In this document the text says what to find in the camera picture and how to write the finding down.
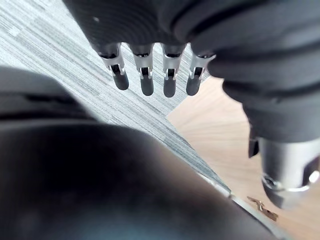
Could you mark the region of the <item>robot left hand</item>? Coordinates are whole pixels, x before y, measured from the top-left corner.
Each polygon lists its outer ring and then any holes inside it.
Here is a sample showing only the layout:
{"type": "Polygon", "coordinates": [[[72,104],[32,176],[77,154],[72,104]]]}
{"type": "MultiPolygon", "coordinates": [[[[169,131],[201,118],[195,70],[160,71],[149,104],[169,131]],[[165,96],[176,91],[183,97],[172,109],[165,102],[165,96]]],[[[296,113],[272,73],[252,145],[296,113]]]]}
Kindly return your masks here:
{"type": "Polygon", "coordinates": [[[264,191],[288,209],[310,189],[320,156],[320,3],[317,0],[67,0],[100,55],[190,44],[214,58],[209,73],[242,104],[250,157],[262,158],[264,191]]]}

